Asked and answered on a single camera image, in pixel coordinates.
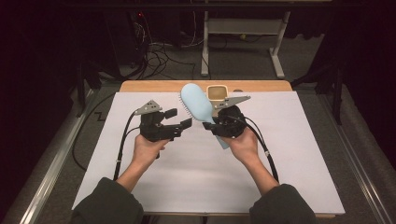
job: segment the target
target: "wooden table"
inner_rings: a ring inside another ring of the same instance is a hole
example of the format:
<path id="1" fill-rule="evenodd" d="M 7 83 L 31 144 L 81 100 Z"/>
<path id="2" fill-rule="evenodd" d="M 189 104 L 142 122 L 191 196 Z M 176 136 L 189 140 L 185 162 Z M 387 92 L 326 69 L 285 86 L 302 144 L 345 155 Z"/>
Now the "wooden table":
<path id="1" fill-rule="evenodd" d="M 121 92 L 127 91 L 180 91 L 187 83 L 195 83 L 203 91 L 210 85 L 226 85 L 228 91 L 292 91 L 291 85 L 284 80 L 142 80 L 125 81 Z"/>

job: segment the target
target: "person's left hand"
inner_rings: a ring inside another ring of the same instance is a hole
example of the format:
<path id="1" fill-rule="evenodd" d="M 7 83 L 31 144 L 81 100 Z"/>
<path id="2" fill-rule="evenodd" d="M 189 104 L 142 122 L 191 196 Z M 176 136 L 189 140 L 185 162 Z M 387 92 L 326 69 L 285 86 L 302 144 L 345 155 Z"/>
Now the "person's left hand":
<path id="1" fill-rule="evenodd" d="M 134 139 L 134 155 L 131 163 L 136 163 L 142 166 L 144 170 L 147 170 L 155 161 L 160 150 L 165 149 L 164 146 L 168 142 L 169 139 L 150 142 L 143 135 L 139 134 Z"/>

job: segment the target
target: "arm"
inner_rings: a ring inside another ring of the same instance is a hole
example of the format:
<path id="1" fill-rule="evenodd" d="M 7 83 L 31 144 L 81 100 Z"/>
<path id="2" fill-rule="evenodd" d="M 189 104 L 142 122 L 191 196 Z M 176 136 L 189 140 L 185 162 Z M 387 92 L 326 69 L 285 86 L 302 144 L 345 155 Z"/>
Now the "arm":
<path id="1" fill-rule="evenodd" d="M 257 137 L 246 128 L 237 138 L 222 138 L 252 176 L 262 197 L 250 208 L 251 223 L 317 223 L 312 209 L 291 185 L 279 184 L 258 154 Z"/>
<path id="2" fill-rule="evenodd" d="M 237 138 L 222 139 L 230 146 L 233 155 L 245 165 L 261 195 L 279 186 L 259 158 L 257 137 L 253 131 L 246 128 Z"/>
<path id="3" fill-rule="evenodd" d="M 143 207 L 131 191 L 168 141 L 152 143 L 139 134 L 134 140 L 134 155 L 128 168 L 116 181 L 100 180 L 93 193 L 76 206 L 71 223 L 140 223 Z"/>

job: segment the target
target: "silver metal piece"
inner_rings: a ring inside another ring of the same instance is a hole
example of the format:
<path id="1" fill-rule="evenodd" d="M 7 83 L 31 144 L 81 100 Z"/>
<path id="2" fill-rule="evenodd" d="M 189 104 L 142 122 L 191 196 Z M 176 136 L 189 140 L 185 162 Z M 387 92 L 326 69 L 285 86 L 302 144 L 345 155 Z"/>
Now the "silver metal piece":
<path id="1" fill-rule="evenodd" d="M 251 98 L 250 96 L 226 97 L 226 98 L 224 98 L 223 101 L 215 102 L 214 107 L 216 109 L 228 108 L 230 106 L 244 102 L 250 98 Z"/>
<path id="2" fill-rule="evenodd" d="M 143 105 L 142 107 L 138 108 L 134 114 L 135 115 L 143 115 L 143 114 L 149 114 L 149 113 L 153 113 L 153 112 L 157 112 L 162 110 L 163 108 L 160 107 L 157 103 L 155 103 L 155 101 L 150 100 L 148 101 L 148 103 L 146 103 L 145 105 Z"/>

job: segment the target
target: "dark background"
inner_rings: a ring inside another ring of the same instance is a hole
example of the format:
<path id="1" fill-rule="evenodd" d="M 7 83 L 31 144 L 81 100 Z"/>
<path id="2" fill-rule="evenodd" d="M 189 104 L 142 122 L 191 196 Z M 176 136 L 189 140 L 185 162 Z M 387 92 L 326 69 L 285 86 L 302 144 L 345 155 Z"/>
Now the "dark background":
<path id="1" fill-rule="evenodd" d="M 308 39 L 326 34 L 310 71 L 333 58 L 345 57 L 344 81 L 375 139 L 395 166 L 396 24 L 389 2 L 371 1 L 368 5 L 364 10 L 337 13 L 292 11 L 285 37 L 303 34 Z M 175 46 L 180 45 L 180 31 L 193 34 L 192 16 L 188 12 L 144 13 L 153 35 Z M 263 14 L 264 18 L 271 18 L 279 13 L 282 12 Z M 211 15 L 238 18 L 247 14 L 211 12 Z M 196 16 L 197 35 L 202 36 L 203 13 L 197 12 Z M 69 13 L 49 0 L 0 3 L 0 158 L 4 177 L 0 220 L 69 113 L 73 104 L 69 94 L 76 86 L 80 63 L 96 63 L 97 66 L 90 65 L 93 76 L 106 69 L 118 73 L 117 63 L 132 63 L 139 55 L 122 54 L 117 47 L 120 43 L 135 47 L 133 35 L 114 42 L 109 33 L 111 25 L 119 22 L 128 26 L 125 14 L 110 17 L 103 13 Z M 262 18 L 262 14 L 249 17 Z M 310 81 L 321 81 L 321 77 Z"/>

